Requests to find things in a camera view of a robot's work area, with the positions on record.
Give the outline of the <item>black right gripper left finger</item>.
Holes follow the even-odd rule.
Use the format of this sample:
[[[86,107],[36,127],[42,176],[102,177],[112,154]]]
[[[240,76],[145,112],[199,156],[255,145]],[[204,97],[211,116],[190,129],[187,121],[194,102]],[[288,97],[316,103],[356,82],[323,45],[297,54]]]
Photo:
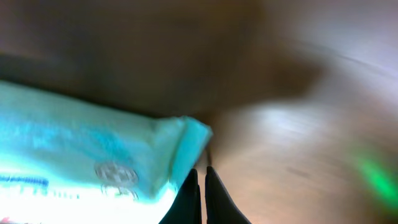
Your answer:
[[[189,172],[171,208],[159,224],[201,224],[201,195],[196,169]]]

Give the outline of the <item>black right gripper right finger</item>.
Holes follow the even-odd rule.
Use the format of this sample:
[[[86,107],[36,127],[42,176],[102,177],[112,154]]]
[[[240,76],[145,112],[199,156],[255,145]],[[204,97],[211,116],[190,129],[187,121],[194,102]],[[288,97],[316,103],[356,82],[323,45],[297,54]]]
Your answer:
[[[233,202],[212,166],[206,168],[205,201],[207,224],[251,224]]]

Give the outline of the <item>teal wet wipes pack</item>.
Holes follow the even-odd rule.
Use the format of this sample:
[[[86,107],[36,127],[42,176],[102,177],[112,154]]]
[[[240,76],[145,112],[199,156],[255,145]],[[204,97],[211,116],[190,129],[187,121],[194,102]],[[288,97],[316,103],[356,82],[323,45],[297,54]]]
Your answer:
[[[159,223],[211,135],[1,82],[1,222]]]

